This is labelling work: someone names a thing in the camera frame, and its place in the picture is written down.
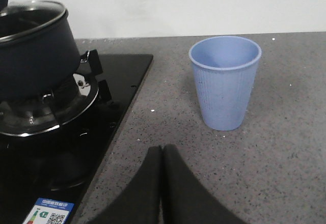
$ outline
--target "pot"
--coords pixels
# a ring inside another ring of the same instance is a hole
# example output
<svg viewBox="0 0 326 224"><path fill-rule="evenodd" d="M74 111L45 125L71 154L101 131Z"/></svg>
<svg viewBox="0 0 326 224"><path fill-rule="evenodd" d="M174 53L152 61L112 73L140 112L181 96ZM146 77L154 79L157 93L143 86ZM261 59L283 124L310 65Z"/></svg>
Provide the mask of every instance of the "pot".
<svg viewBox="0 0 326 224"><path fill-rule="evenodd" d="M10 4L0 12L0 101L58 86L80 64L65 6L52 1Z"/></svg>

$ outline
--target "qr code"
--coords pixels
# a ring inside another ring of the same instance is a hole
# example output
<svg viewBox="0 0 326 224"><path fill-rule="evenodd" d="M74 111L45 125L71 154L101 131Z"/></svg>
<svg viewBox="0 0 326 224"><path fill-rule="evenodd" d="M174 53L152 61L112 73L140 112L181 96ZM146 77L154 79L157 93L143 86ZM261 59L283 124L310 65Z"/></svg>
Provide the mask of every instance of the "qr code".
<svg viewBox="0 0 326 224"><path fill-rule="evenodd" d="M65 215L52 213L46 224L63 224Z"/></svg>

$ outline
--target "ribbed cup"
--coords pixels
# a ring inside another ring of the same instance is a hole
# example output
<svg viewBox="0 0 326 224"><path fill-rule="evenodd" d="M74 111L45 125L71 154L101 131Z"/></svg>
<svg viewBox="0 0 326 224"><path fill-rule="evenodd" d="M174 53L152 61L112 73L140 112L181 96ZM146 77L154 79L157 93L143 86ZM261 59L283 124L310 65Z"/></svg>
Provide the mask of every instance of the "ribbed cup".
<svg viewBox="0 0 326 224"><path fill-rule="evenodd" d="M207 126L233 130L245 117L262 51L243 37L219 36L189 51L197 96Z"/></svg>

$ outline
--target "cup rim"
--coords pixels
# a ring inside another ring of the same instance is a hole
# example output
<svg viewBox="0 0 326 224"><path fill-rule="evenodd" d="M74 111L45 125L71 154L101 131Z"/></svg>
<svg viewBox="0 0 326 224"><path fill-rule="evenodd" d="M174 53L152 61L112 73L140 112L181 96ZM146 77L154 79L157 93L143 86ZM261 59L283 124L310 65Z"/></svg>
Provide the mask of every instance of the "cup rim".
<svg viewBox="0 0 326 224"><path fill-rule="evenodd" d="M257 49L258 49L258 54L249 62L243 64L243 65L238 65L238 66L232 66L232 67L214 67L214 66L208 66L208 65L203 65L201 63L199 63L198 61L196 61L193 57L192 57L192 50L200 43L204 42L204 41L207 41L207 40L211 40L211 39L217 39L217 38L234 38L234 39L243 39L243 40L246 40L246 41L249 41L251 42L252 44L254 44ZM188 55L189 55L189 58L191 59L191 61L195 64L195 65L198 65L204 69L209 69L209 70L217 70L217 71L226 71L226 70L238 70L238 69L242 69L242 68L245 68L245 67L248 67L248 66L251 66L253 65L254 63L256 63L261 55L262 55L262 50L260 48L260 46L254 42L253 40L250 40L248 38L245 38L245 37L240 37L240 36L216 36L216 37L210 37L210 38L205 38L199 42L196 42L189 50L188 52Z"/></svg>

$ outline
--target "kitchen countertop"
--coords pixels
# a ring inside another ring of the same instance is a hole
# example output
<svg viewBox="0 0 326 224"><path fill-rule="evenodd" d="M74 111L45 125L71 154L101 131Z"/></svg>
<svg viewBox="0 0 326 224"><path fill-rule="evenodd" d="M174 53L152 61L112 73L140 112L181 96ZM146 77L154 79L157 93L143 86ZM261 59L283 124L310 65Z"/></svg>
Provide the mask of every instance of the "kitchen countertop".
<svg viewBox="0 0 326 224"><path fill-rule="evenodd" d="M81 53L152 53L154 62L73 223L103 210L148 147L165 144L176 144L208 191L248 223L325 222L326 33L241 36L263 55L233 131L201 119L188 50L206 37L77 40Z"/></svg>

